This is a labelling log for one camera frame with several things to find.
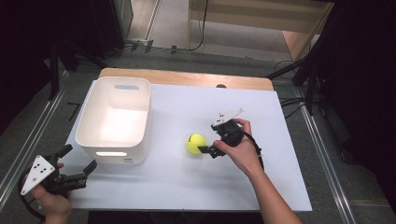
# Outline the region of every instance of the bin handle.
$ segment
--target bin handle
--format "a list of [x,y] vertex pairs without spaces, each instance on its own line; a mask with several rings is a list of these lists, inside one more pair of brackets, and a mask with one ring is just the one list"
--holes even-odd
[[115,85],[115,89],[120,91],[139,91],[140,88],[138,86],[131,86],[131,85]]

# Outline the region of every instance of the human arm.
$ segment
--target human arm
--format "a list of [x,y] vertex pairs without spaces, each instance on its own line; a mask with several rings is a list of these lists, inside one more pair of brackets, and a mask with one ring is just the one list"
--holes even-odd
[[[62,168],[64,165],[59,163],[58,167]],[[30,193],[44,209],[46,224],[65,224],[68,222],[72,207],[64,196],[53,195],[41,185],[34,187]]]
[[[244,132],[251,135],[249,121],[244,119],[234,119],[234,121],[242,125]],[[262,169],[256,149],[247,137],[244,136],[237,147],[229,147],[220,140],[213,144],[229,155],[236,166],[248,177],[256,193],[265,224],[301,223]]]

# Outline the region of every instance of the black cable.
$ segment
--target black cable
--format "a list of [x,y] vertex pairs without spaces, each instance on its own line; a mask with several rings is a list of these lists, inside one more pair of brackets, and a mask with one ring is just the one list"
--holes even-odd
[[[295,68],[298,68],[298,66],[294,63],[294,61],[286,60],[286,61],[280,61],[280,62],[276,63],[275,66],[274,66],[274,72],[276,72],[276,67],[277,67],[280,63],[291,63],[291,64],[294,65]],[[282,78],[282,79],[291,80],[290,78],[285,78],[285,77],[282,77],[282,76],[279,76],[279,77]]]
[[281,104],[285,104],[285,103],[287,103],[287,102],[289,102],[289,101],[295,101],[295,100],[303,101],[304,98],[303,98],[303,97],[287,98],[287,99],[285,99],[284,101],[282,101],[282,102],[280,102],[280,103],[281,103]]
[[35,201],[35,198],[33,198],[28,204],[31,204],[32,202],[34,202]]
[[24,170],[24,171],[22,172],[21,176],[20,176],[20,179],[19,179],[19,181],[18,181],[18,194],[20,195],[21,201],[22,201],[23,205],[25,206],[25,208],[27,209],[27,211],[28,211],[30,214],[32,214],[33,216],[39,218],[41,221],[44,221],[44,220],[46,219],[46,217],[45,217],[43,214],[37,212],[35,209],[33,209],[32,206],[30,206],[30,203],[31,203],[31,202],[28,203],[28,202],[26,201],[26,198],[25,198],[23,195],[21,195],[23,180],[24,180],[25,176],[26,176],[27,174],[29,174],[30,168],[31,168],[31,167],[29,167],[29,168],[27,168],[26,170]]
[[246,133],[244,131],[242,131],[242,133],[244,133],[244,135],[251,141],[251,143],[253,143],[253,146],[256,148],[256,153],[259,156],[260,165],[262,166],[262,169],[264,169],[264,163],[262,162],[262,149],[259,148],[253,136],[251,136],[249,133]]
[[281,105],[281,107],[283,108],[283,107],[286,107],[288,105],[294,105],[294,104],[297,104],[297,103],[300,103],[300,102],[302,102],[302,101],[297,100],[297,101],[287,102],[287,103]]
[[[301,99],[302,101],[306,100],[304,97],[291,97],[291,98],[288,98],[288,97],[278,97],[278,99],[280,99],[280,100],[285,100],[285,101],[280,102],[281,104],[284,103],[284,102],[287,102],[287,101],[297,100],[297,99]],[[322,98],[313,99],[313,100],[315,100],[315,101],[320,101],[320,100],[322,100]]]
[[291,113],[289,113],[289,114],[285,117],[285,119],[288,119],[291,115],[293,115],[295,112],[297,112],[303,105],[305,105],[305,104],[299,105],[295,110],[293,110]]
[[[198,10],[198,18],[201,18],[201,10]],[[198,19],[198,29],[199,29],[199,33],[201,34],[201,35],[203,35],[204,34],[204,32],[202,31],[202,29],[201,29],[201,21]]]
[[78,112],[79,107],[81,106],[81,104],[79,104],[79,103],[72,103],[72,102],[67,102],[67,104],[68,104],[68,105],[75,105],[75,106],[76,106],[75,110],[73,111],[72,115],[71,115],[70,118],[69,118],[69,121],[71,121],[71,120],[73,119],[73,117],[77,114],[77,112]]
[[198,48],[201,47],[201,45],[204,43],[204,38],[205,38],[205,22],[206,22],[206,12],[207,12],[207,4],[208,4],[209,0],[206,0],[206,6],[205,6],[205,13],[204,13],[204,22],[202,24],[202,38],[201,38],[201,43],[198,45],[198,47],[196,47],[195,49],[189,49],[189,51],[195,51]]
[[109,52],[109,53],[106,54],[105,59],[109,59],[109,58],[113,57],[116,53],[118,53],[118,52],[120,52],[120,51],[123,51],[123,50],[126,50],[126,49],[130,49],[130,48],[133,47],[133,46],[134,46],[134,45],[127,45],[127,46],[124,46],[122,49],[113,50],[113,51],[111,51],[111,52]]
[[[205,39],[205,22],[206,22],[206,14],[207,14],[207,5],[208,5],[208,2],[209,2],[209,0],[206,0],[205,13],[204,13],[204,20],[203,20],[202,32],[201,32],[202,38],[201,38],[201,42],[199,43],[198,47],[196,47],[195,49],[169,49],[169,48],[161,48],[161,47],[150,47],[150,48],[151,48],[151,49],[166,49],[166,50],[172,50],[172,51],[178,51],[178,50],[180,50],[180,51],[195,51],[195,50],[197,50],[198,48],[200,48],[200,47],[203,45],[204,39]],[[135,45],[135,46],[138,46],[138,47],[143,47],[143,48],[146,47],[145,45],[140,45],[140,44],[134,44],[134,45]]]

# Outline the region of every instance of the wooden table edge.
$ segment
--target wooden table edge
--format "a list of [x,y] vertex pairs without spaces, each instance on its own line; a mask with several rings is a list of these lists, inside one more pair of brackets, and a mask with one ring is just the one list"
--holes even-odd
[[265,77],[240,77],[207,73],[190,73],[148,69],[105,68],[100,77],[141,77],[152,84],[217,87],[222,84],[230,89],[273,91],[270,79]]

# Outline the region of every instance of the wrist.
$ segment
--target wrist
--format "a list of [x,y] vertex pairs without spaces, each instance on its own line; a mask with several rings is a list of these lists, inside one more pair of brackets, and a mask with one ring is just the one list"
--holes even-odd
[[247,177],[251,180],[252,178],[255,178],[260,175],[264,175],[265,172],[260,166],[260,164],[257,164],[256,162],[251,164],[250,166],[246,167],[245,174]]
[[66,224],[70,218],[70,212],[65,214],[46,215],[46,224]]

